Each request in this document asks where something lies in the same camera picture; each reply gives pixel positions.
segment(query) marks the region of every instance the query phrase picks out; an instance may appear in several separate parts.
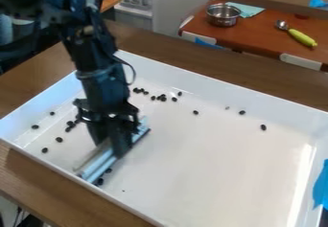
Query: yellow handle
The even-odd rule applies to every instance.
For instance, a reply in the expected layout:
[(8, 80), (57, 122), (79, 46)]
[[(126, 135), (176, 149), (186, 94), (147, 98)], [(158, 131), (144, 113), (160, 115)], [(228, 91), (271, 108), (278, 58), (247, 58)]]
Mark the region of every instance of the yellow handle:
[(304, 33), (301, 33), (297, 30), (294, 29), (289, 29), (288, 32), (299, 42), (303, 43), (304, 45), (308, 46), (308, 47), (316, 47), (317, 43), (315, 40), (313, 40), (312, 38), (308, 37), (307, 35), (305, 35)]

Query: spoon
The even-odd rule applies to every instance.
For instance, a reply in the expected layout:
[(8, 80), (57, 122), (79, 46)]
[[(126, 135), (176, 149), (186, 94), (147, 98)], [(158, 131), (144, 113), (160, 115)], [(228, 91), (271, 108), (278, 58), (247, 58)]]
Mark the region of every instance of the spoon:
[(282, 31), (287, 31), (289, 34), (291, 34), (292, 37), (294, 37), (297, 41), (301, 42), (302, 44), (308, 46), (308, 47), (316, 47), (317, 43), (312, 38), (308, 37), (304, 33), (290, 29), (289, 25), (286, 23), (286, 21), (283, 20), (277, 20), (275, 22), (275, 27)]

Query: cable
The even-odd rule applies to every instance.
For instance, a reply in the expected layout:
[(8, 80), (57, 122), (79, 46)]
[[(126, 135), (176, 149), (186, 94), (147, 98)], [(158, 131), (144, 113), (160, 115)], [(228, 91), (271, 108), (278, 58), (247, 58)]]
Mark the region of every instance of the cable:
[(132, 85), (134, 83), (134, 81), (135, 81), (135, 78), (136, 78), (136, 72), (135, 72), (135, 69), (133, 68), (133, 66), (130, 65), (128, 62), (125, 62), (124, 60), (118, 58), (117, 56), (112, 56), (112, 58), (115, 61), (118, 61), (118, 62), (120, 62), (120, 63), (122, 63), (124, 65), (127, 65), (131, 69), (131, 71), (132, 71), (132, 81), (131, 82), (127, 82), (126, 84), (127, 85)]
[(22, 209), (20, 207), (17, 207), (16, 217), (14, 218), (14, 222), (13, 222), (12, 227), (16, 227), (17, 220), (18, 220), (20, 212), (22, 212)]
[(20, 222), (19, 222), (19, 224), (18, 224), (18, 226), (21, 226), (22, 225), (22, 222), (24, 221), (24, 215), (25, 215), (25, 210), (22, 212), (22, 216), (21, 216), (21, 218), (20, 218)]

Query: white wall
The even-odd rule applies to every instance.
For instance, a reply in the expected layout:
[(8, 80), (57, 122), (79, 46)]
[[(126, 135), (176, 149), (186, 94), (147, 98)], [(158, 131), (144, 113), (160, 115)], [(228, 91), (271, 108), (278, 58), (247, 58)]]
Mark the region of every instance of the white wall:
[(181, 22), (208, 0), (152, 0), (152, 29), (178, 37)]

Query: blue cloth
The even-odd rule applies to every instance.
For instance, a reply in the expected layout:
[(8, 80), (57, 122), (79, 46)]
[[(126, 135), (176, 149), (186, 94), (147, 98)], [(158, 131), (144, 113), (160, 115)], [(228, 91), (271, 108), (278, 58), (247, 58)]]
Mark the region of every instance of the blue cloth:
[(328, 210), (328, 160), (323, 163), (323, 169), (313, 188), (314, 208), (323, 205)]
[(243, 18), (254, 16), (254, 15), (260, 13), (261, 11), (265, 10), (262, 8), (252, 7), (252, 6), (243, 5), (243, 4), (234, 3), (234, 2), (227, 2), (225, 4), (239, 9), (242, 12), (241, 17), (243, 17)]
[(312, 8), (323, 8), (327, 7), (328, 3), (323, 0), (311, 0), (309, 6)]
[(206, 47), (210, 47), (210, 48), (214, 48), (214, 49), (223, 49), (223, 47), (221, 47), (221, 46), (212, 45), (210, 43), (207, 43), (207, 42), (199, 39), (198, 37), (196, 37), (195, 43), (197, 43), (197, 44), (199, 44), (201, 46), (206, 46)]

